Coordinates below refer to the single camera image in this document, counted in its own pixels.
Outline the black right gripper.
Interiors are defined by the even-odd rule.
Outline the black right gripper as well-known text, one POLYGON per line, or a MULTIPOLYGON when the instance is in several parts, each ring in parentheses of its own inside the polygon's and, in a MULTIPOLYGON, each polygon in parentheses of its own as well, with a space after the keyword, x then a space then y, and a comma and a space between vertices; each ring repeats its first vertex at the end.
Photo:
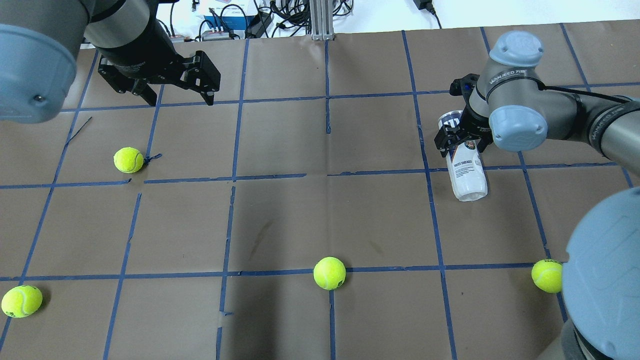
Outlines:
POLYGON ((494 143, 489 117, 483 116, 471 105, 471 96, 476 92, 480 75, 469 73, 454 79, 449 87, 449 95, 464 98, 465 107, 457 125, 443 125, 434 137, 434 143, 442 158, 466 141, 478 141, 477 151, 483 153, 494 143))

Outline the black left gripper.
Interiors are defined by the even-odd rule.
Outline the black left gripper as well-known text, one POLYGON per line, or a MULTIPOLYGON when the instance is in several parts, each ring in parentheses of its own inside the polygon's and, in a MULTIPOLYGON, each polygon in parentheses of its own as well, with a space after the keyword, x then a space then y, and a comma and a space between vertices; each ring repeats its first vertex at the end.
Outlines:
POLYGON ((191 57, 177 54, 167 64, 160 64, 156 69, 151 69, 147 63, 125 68, 102 56, 98 73, 116 92, 130 92, 142 98, 150 107, 157 104, 157 93, 150 84, 174 85, 183 90, 198 92, 205 104, 212 106, 222 78, 218 68, 203 50, 195 51, 191 57))

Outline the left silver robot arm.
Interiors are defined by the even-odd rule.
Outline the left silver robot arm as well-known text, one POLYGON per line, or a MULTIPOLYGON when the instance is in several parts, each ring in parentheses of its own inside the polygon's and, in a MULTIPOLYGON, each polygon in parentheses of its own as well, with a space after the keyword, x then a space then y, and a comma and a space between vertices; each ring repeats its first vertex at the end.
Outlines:
POLYGON ((1 119, 57 116, 77 74, 83 40, 101 54, 98 72, 115 92, 155 106, 151 85, 198 93, 212 105, 221 73, 204 51, 183 57, 157 19, 157 0, 3 0, 0 3, 1 119))

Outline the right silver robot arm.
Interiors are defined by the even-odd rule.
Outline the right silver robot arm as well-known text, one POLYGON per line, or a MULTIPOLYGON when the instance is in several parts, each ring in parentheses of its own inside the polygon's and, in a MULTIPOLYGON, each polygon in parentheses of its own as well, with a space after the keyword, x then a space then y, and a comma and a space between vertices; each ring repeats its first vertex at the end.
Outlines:
MULTIPOLYGON (((639 173, 639 99, 544 83, 537 67, 546 48, 526 30, 501 34, 480 74, 450 85, 464 109, 438 119, 435 147, 446 159, 455 196, 483 198, 487 146, 511 153, 558 151, 565 166, 599 157, 639 173)), ((639 358, 639 187, 597 203, 567 240, 567 259, 538 260, 538 289, 561 294, 567 321, 540 360, 639 358)))

